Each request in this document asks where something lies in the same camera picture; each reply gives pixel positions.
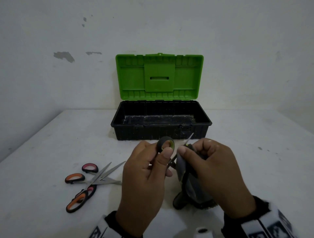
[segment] table surface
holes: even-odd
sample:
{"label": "table surface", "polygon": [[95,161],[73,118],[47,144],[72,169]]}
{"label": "table surface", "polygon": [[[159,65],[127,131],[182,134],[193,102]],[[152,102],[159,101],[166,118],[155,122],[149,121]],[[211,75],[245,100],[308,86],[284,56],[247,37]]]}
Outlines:
{"label": "table surface", "polygon": [[[87,237],[102,214],[118,208],[121,186],[102,185],[77,212],[65,207],[83,185],[64,178],[92,162],[113,167],[138,141],[118,141],[110,123],[115,110],[67,110],[0,163],[1,237]],[[314,135],[276,111],[206,110],[207,137],[231,147],[252,192],[273,201],[299,231],[312,236]],[[122,179],[122,167],[111,175]],[[165,181],[161,210],[146,237],[192,237],[196,227],[220,233],[219,207],[172,207],[180,191],[176,174]]]}

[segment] open toolbox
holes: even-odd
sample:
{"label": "open toolbox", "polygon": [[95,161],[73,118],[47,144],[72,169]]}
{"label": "open toolbox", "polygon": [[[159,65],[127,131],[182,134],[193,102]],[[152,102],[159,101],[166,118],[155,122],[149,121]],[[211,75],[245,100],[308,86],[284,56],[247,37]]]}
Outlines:
{"label": "open toolbox", "polygon": [[212,124],[197,101],[202,55],[117,55],[122,101],[111,122],[118,140],[192,139]]}

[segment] person's right thumb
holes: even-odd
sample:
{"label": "person's right thumb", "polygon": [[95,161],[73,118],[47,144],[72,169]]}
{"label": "person's right thumb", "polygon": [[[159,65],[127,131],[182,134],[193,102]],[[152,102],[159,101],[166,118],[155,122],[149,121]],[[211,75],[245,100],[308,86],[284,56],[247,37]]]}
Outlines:
{"label": "person's right thumb", "polygon": [[177,152],[196,170],[196,172],[204,167],[204,160],[199,157],[193,150],[185,146],[180,146],[177,149]]}

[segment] fingernail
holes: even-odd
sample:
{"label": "fingernail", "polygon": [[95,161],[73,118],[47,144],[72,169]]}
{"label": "fingernail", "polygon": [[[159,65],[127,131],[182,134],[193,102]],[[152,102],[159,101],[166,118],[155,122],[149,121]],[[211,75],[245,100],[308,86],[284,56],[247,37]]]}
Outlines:
{"label": "fingernail", "polygon": [[170,147],[166,147],[164,148],[162,155],[165,158],[170,159],[170,157],[172,156],[172,153],[173,153],[173,150]]}
{"label": "fingernail", "polygon": [[186,147],[184,147],[184,146],[179,146],[179,148],[177,149],[177,152],[180,155],[184,155],[185,151],[186,151]]}

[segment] green toolbox lid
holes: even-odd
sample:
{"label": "green toolbox lid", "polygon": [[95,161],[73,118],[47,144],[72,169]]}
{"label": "green toolbox lid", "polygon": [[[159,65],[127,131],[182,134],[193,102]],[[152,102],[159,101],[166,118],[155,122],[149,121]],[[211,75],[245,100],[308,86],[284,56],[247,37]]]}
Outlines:
{"label": "green toolbox lid", "polygon": [[196,99],[203,60],[202,55],[117,55],[121,99]]}

